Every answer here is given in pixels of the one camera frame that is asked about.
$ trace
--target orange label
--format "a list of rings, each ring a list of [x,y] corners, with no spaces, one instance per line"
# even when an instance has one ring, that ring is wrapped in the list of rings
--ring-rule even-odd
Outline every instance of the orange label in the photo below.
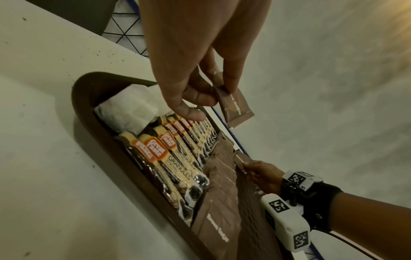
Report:
[[[154,162],[155,157],[153,154],[150,152],[150,150],[143,144],[142,141],[140,140],[135,140],[131,143],[132,146],[136,147],[140,153],[149,161],[149,162]]]
[[[177,130],[174,128],[174,126],[172,126],[170,123],[165,123],[165,124],[163,124],[163,126],[165,127],[165,128],[167,128],[168,130],[170,130],[170,132],[174,135],[174,136],[178,136],[179,134],[178,134],[178,132],[177,132]]]
[[[170,150],[177,147],[174,137],[171,135],[171,132],[167,131],[164,134],[158,136],[158,138],[163,142],[163,144]]]
[[[185,129],[184,129],[184,127],[180,124],[179,121],[176,120],[176,121],[172,122],[172,124],[175,125],[176,128],[177,128],[181,133],[185,133]]]
[[[181,118],[180,120],[181,120],[181,122],[183,122],[183,124],[185,125],[185,127],[191,128],[191,125],[188,124],[187,120],[185,120],[184,118]]]
[[[155,138],[147,139],[144,144],[152,151],[153,155],[157,158],[157,160],[162,160],[167,155],[166,147],[160,141]]]

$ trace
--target hand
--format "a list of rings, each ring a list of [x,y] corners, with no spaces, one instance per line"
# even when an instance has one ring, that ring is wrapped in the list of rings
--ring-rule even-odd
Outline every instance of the hand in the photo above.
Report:
[[[252,164],[244,163],[244,168],[247,171],[248,181],[255,183],[267,194],[280,195],[281,182],[285,174],[282,170],[263,161],[254,161]]]
[[[245,59],[267,16],[271,0],[140,0],[147,50],[164,100],[178,115],[203,121],[206,115],[182,99],[217,103],[212,80],[214,50],[224,58],[223,79],[237,89]]]

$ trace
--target forearm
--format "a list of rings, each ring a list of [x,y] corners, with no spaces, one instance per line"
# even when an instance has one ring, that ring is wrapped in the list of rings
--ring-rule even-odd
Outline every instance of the forearm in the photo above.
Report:
[[[339,193],[330,227],[384,259],[402,260],[410,253],[411,209]]]

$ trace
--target wrist strap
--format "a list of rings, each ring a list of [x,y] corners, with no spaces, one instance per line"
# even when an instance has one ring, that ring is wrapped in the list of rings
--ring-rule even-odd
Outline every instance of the wrist strap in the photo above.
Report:
[[[281,185],[281,198],[290,199],[289,180],[283,179]],[[331,231],[329,223],[330,206],[338,193],[342,190],[323,182],[316,182],[304,191],[301,188],[295,192],[297,203],[304,206],[303,217],[311,227]]]

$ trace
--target white sensor device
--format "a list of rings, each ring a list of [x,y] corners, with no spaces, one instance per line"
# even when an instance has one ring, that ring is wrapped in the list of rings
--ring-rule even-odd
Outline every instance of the white sensor device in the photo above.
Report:
[[[296,253],[310,246],[310,225],[301,216],[301,205],[293,207],[276,194],[262,196],[260,203],[266,221],[287,250]]]

